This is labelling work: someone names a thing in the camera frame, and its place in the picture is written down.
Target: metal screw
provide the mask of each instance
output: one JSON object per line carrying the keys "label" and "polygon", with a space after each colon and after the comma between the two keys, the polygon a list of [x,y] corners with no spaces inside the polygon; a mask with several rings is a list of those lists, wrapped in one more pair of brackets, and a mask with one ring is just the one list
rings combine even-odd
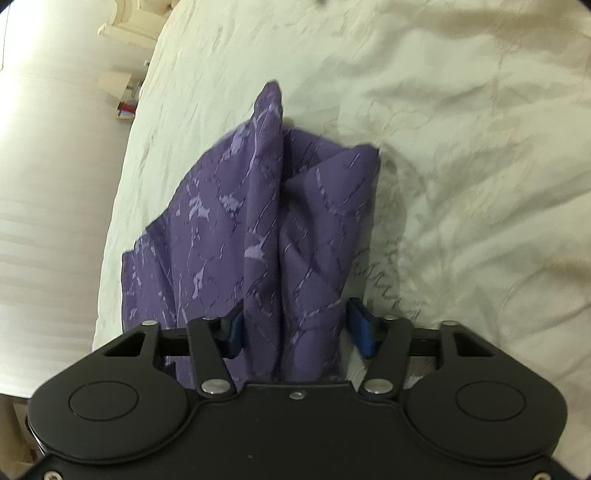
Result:
{"label": "metal screw", "polygon": [[369,393],[375,393],[379,395],[392,391],[394,385],[392,385],[391,381],[386,380],[385,378],[372,378],[371,380],[367,380],[363,387]]}
{"label": "metal screw", "polygon": [[54,471],[50,471],[50,472],[46,472],[45,475],[43,475],[43,480],[64,480],[63,477]]}
{"label": "metal screw", "polygon": [[301,391],[301,390],[297,390],[295,392],[290,393],[290,398],[292,400],[304,400],[305,397],[306,397],[306,392]]}
{"label": "metal screw", "polygon": [[201,390],[210,395],[221,395],[230,390],[230,382],[221,378],[210,378],[201,384]]}

